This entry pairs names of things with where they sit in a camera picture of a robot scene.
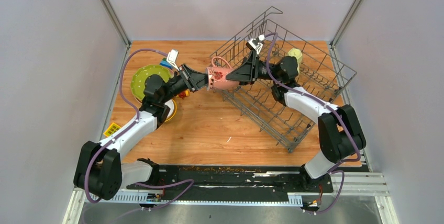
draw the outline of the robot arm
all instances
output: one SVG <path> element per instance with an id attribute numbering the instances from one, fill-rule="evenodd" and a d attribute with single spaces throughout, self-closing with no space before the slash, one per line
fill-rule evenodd
<path id="1" fill-rule="evenodd" d="M 308 93 L 302 87 L 294 87 L 294 89 L 303 94 Z M 324 102 L 325 106 L 322 106 L 307 96 L 293 91 L 285 91 L 276 87 L 276 85 L 273 87 L 273 96 L 278 98 L 278 101 L 283 105 L 300 111 L 312 121 L 318 123 L 320 151 L 313 159 L 303 165 L 301 170 L 304 176 L 303 184 L 306 187 L 316 185 L 318 179 L 326 175 L 338 162 L 355 153 L 344 130 L 338 129 L 339 122 L 337 118 L 330 109 L 326 108 L 327 106 L 340 115 L 358 149 L 362 150 L 365 147 L 366 141 L 361 125 L 356 112 L 350 105 L 338 106 Z"/>
<path id="2" fill-rule="evenodd" d="M 189 89 L 196 92 L 208 85 L 208 75 L 190 69 L 186 64 L 177 68 L 179 72 L 164 82 L 158 75 L 145 80 L 145 97 L 139 112 L 116 133 L 98 143 L 88 141 L 82 146 L 74 175 L 74 185 L 82 189 L 85 185 L 87 168 L 89 191 L 109 200 L 120 188 L 136 182 L 156 183 L 159 166 L 149 159 L 138 159 L 132 164 L 122 164 L 123 157 L 146 135 L 159 128 L 167 119 L 169 107 L 165 102 Z M 107 145 L 92 161 L 93 156 Z"/>
<path id="3" fill-rule="evenodd" d="M 247 47 L 251 50 L 250 55 L 243 60 L 239 68 L 227 75 L 228 80 L 239 81 L 241 85 L 252 84 L 257 79 L 272 80 L 267 73 L 266 63 L 259 59 L 264 39 L 265 37 L 260 35 L 247 42 Z M 309 92 L 295 82 L 295 78 L 299 75 L 297 67 L 297 59 L 291 56 L 285 56 L 278 63 L 270 64 L 273 77 L 297 91 L 289 91 L 274 83 L 272 94 L 282 105 L 295 109 L 318 123 L 321 150 L 301 169 L 302 184 L 305 188 L 309 188 L 317 185 L 318 181 L 338 162 L 355 153 L 346 133 L 338 129 L 339 122 L 330 108 L 340 115 L 359 150 L 365 147 L 366 141 L 353 107 L 333 105 L 319 98 L 316 101 L 304 95 Z"/>

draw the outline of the dish rack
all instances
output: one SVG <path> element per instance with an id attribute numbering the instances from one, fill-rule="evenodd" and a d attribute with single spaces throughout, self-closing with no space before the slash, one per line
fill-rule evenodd
<path id="1" fill-rule="evenodd" d="M 268 8 L 210 57 L 225 58 L 232 68 L 237 68 L 250 52 L 246 46 L 248 40 L 261 34 L 277 32 L 278 38 L 272 49 L 270 62 L 279 61 L 293 48 L 300 49 L 303 59 L 299 66 L 297 83 L 313 95 L 333 102 L 354 78 L 356 71 L 327 53 L 327 44 L 325 50 L 320 49 L 270 20 L 269 16 L 272 14 L 283 12 L 275 7 Z M 266 39 L 259 54 L 263 61 L 267 57 L 271 39 Z M 222 67 L 226 66 L 221 60 L 216 63 Z M 270 134 L 277 140 L 277 144 L 280 143 L 291 153 L 315 123 L 298 111 L 276 102 L 271 93 L 272 85 L 272 81 L 257 80 L 253 85 L 237 86 L 220 92 L 223 100 L 228 100 L 239 108 L 241 115 L 245 114 L 251 118 L 260 127 L 260 131 Z"/>

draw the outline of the white wall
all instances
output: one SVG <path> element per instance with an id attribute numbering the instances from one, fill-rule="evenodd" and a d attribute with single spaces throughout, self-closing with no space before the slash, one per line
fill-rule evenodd
<path id="1" fill-rule="evenodd" d="M 364 0 L 338 50 L 402 224 L 442 223 L 444 0 Z"/>
<path id="2" fill-rule="evenodd" d="M 0 0 L 0 223 L 60 223 L 125 47 L 99 0 Z"/>
<path id="3" fill-rule="evenodd" d="M 128 36 L 228 39 L 270 6 L 278 23 L 306 39 L 331 40 L 353 0 L 110 0 Z"/>

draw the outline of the yellow sponge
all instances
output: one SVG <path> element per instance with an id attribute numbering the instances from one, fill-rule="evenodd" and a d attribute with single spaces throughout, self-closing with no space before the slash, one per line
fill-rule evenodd
<path id="1" fill-rule="evenodd" d="M 297 60 L 297 72 L 300 74 L 299 66 L 302 63 L 302 51 L 297 48 L 293 48 L 288 52 L 288 55 L 291 57 L 295 57 Z"/>

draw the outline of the blue object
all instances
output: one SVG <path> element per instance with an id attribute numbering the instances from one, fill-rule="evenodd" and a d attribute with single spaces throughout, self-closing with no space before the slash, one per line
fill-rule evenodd
<path id="1" fill-rule="evenodd" d="M 165 59 L 160 62 L 160 65 L 163 67 L 167 67 L 170 70 L 173 69 L 173 66 L 171 66 Z"/>

